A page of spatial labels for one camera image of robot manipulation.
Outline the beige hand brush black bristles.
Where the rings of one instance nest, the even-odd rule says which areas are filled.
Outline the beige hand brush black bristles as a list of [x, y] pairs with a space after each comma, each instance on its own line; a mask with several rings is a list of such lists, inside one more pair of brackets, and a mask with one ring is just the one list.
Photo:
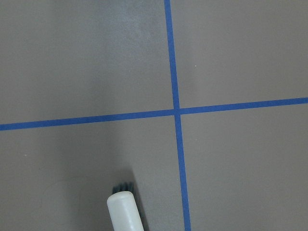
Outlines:
[[146, 230], [143, 215], [137, 201], [133, 182], [114, 186], [107, 199], [107, 207], [115, 231]]

